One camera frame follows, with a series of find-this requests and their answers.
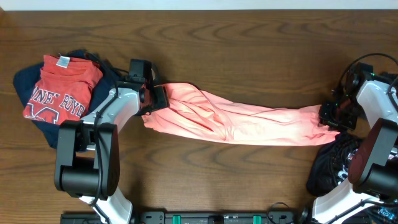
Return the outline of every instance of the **dark blue fabric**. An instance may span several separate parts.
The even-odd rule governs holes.
[[[67,54],[67,56],[87,59],[83,50],[76,50]],[[32,95],[35,84],[40,80],[40,69],[43,67],[43,65],[44,63],[42,62],[29,68],[25,68],[17,72],[14,77],[14,88],[17,91],[18,97],[24,107]],[[102,68],[101,71],[103,72],[103,77],[93,89],[90,105],[88,107],[88,113],[94,111],[106,99],[113,85],[113,79],[109,75],[106,75]],[[113,71],[111,71],[110,75],[116,80],[119,80],[119,76]],[[32,120],[32,122],[43,132],[49,146],[56,149],[60,126],[43,121]]]

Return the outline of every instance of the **red shirt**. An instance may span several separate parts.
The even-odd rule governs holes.
[[[58,58],[44,55],[41,79],[25,107],[25,118],[61,124],[87,113],[91,92],[102,77],[99,65],[80,58],[70,58],[67,68],[57,62]]]

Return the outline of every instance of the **wooden table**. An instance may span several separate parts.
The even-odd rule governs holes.
[[[344,68],[370,52],[397,55],[396,11],[5,12],[0,18],[0,223],[57,223],[87,205],[53,184],[55,151],[22,117],[14,74],[43,54],[98,52],[119,68],[157,64],[231,101],[272,108],[323,103]],[[370,58],[377,71],[396,68]],[[320,147],[239,146],[146,129],[119,135],[119,186],[138,208],[265,210],[299,207]]]

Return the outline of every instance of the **pink fabric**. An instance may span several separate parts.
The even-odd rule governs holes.
[[[337,131],[319,125],[320,105],[293,110],[233,103],[187,83],[165,84],[170,107],[143,116],[145,127],[193,139],[265,146],[314,146]]]

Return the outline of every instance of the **clothing label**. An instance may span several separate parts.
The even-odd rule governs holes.
[[[68,64],[69,64],[69,60],[70,60],[69,57],[61,56],[60,59],[59,59],[58,62],[57,62],[57,65],[58,65],[59,67],[67,68],[67,67],[68,67]]]

